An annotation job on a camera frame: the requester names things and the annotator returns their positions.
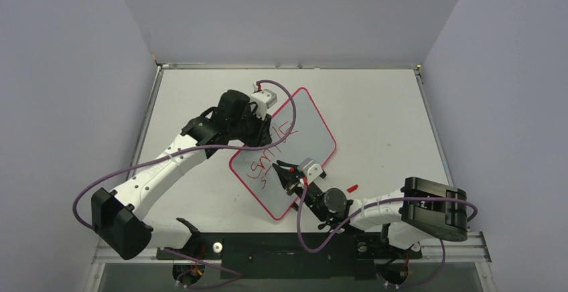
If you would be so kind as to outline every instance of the gray wall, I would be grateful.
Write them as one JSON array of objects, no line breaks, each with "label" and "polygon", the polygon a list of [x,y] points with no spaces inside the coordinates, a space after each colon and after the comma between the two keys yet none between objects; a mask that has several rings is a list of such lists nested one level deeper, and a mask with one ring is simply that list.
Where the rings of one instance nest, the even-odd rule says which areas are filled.
[{"label": "gray wall", "polygon": [[425,63],[500,291],[566,291],[568,0],[459,0]]},{"label": "gray wall", "polygon": [[2,291],[82,290],[97,237],[71,204],[128,164],[154,74],[123,0],[0,0]]},{"label": "gray wall", "polygon": [[457,0],[125,0],[158,62],[417,64]]}]

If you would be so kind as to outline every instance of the red whiteboard border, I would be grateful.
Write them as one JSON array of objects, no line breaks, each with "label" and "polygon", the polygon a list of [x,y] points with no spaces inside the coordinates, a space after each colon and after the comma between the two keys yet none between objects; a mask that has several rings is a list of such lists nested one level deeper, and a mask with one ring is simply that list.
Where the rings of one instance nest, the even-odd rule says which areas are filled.
[{"label": "red whiteboard border", "polygon": [[[326,129],[328,130],[328,132],[330,133],[330,136],[332,136],[332,140],[334,141],[334,150],[332,151],[332,153],[328,156],[328,158],[324,161],[324,163],[322,164],[322,167],[330,160],[330,158],[334,155],[334,153],[336,152],[337,149],[337,141],[334,137],[334,135],[332,134],[332,132],[330,131],[330,128],[328,127],[328,123],[326,122],[326,120],[324,119],[324,116],[322,116],[322,113],[320,112],[320,109],[317,107],[317,105],[315,104],[315,102],[313,101],[313,98],[311,97],[311,94],[309,93],[309,91],[304,87],[301,86],[299,87],[296,91],[294,91],[294,93],[292,94],[292,98],[298,94],[298,92],[300,92],[300,90],[304,90],[307,93],[307,96],[309,97],[311,103],[313,104],[313,106],[315,107],[315,110],[317,111],[317,113],[319,114],[319,117],[322,119],[322,121],[324,122],[324,125],[326,126]],[[286,99],[286,101],[278,108],[276,109],[276,111],[272,114],[272,116],[276,116],[276,114],[278,114],[280,112],[280,110],[282,108],[284,108],[284,106],[286,106],[286,104],[288,104],[288,102],[290,102],[290,99]],[[250,187],[247,186],[246,182],[237,174],[237,172],[234,170],[234,168],[232,167],[232,161],[236,158],[236,156],[241,152],[242,150],[237,151],[229,160],[229,169],[232,171],[232,173],[238,178],[238,180],[240,180],[240,182],[248,189],[248,191],[255,197],[255,199],[257,200],[258,203],[260,203],[260,205],[268,212],[268,214],[274,218],[274,220],[281,220],[282,218],[284,218],[284,216],[286,215],[286,213],[288,213],[288,211],[290,210],[290,208],[292,207],[292,205],[294,205],[294,203],[296,203],[296,201],[298,201],[299,198],[296,198],[292,204],[290,204],[290,206],[288,206],[288,209],[286,209],[286,211],[284,212],[284,214],[282,214],[282,216],[280,217],[276,217],[274,215],[272,215],[272,213],[270,212],[270,210],[262,203],[262,201],[255,195],[255,193],[251,190]]]}]

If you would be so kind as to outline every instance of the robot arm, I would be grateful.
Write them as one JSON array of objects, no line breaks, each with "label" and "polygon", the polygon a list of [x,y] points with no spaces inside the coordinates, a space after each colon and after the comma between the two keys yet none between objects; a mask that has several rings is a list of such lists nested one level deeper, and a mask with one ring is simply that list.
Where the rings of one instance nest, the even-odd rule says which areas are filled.
[{"label": "robot arm", "polygon": [[[153,223],[145,219],[146,215],[173,184],[217,149],[172,155],[189,147],[227,145],[231,140],[249,147],[270,144],[271,116],[267,110],[276,102],[276,94],[266,89],[256,88],[250,97],[235,90],[225,92],[217,107],[190,120],[157,157],[170,159],[144,169],[110,192],[101,188],[92,195],[93,230],[123,259],[135,257],[146,247],[183,247],[196,230],[189,222],[177,219]],[[190,230],[182,228],[180,222]]]},{"label": "robot arm", "polygon": [[404,186],[385,196],[372,199],[347,200],[345,194],[331,188],[325,192],[315,184],[317,177],[327,175],[322,167],[308,158],[299,165],[277,161],[273,164],[286,192],[302,197],[305,205],[322,222],[318,228],[335,228],[349,218],[345,230],[363,232],[374,226],[382,226],[381,238],[384,244],[400,250],[419,248],[418,242],[425,238],[461,242],[467,239],[466,207],[450,202],[385,202],[401,198],[457,198],[466,200],[466,193],[453,187],[438,184],[417,177],[409,177]]}]

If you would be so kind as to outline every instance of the screw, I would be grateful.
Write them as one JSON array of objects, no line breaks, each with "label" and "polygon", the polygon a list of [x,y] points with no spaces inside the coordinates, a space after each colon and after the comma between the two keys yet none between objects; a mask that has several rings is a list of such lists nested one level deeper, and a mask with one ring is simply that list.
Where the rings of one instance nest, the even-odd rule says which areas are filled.
[{"label": "screw", "polygon": [[367,251],[367,245],[365,244],[365,242],[357,243],[357,250],[359,251],[359,253],[365,253]]}]

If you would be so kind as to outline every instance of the red writing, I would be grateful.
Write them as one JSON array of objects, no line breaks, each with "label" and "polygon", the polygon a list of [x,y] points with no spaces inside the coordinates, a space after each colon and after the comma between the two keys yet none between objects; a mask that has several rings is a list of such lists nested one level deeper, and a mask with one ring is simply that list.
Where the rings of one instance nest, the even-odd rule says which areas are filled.
[{"label": "red writing", "polygon": [[[279,139],[282,139],[282,137],[290,130],[290,127],[291,127],[290,122],[286,121],[285,123],[280,125],[280,127],[278,127],[278,129],[276,127],[272,127],[272,130],[274,131],[274,133],[276,133],[276,135],[278,136]],[[298,132],[298,130],[292,131],[288,137],[292,136],[293,134],[295,134],[297,132]],[[272,169],[272,161],[276,160],[275,158],[278,155],[278,153],[282,153],[282,150],[280,150],[280,148],[278,148],[278,146],[279,145],[274,146],[274,148],[276,148],[276,150],[278,150],[278,152],[276,152],[276,150],[274,150],[274,148],[265,149],[265,150],[262,151],[262,155],[257,160],[254,160],[251,163],[252,175],[247,174],[247,176],[251,179],[259,179],[260,178],[261,183],[263,183],[262,189],[264,189],[266,187],[267,181],[266,181],[265,178],[266,178],[266,175],[268,174],[268,172],[270,171],[270,169]]]}]

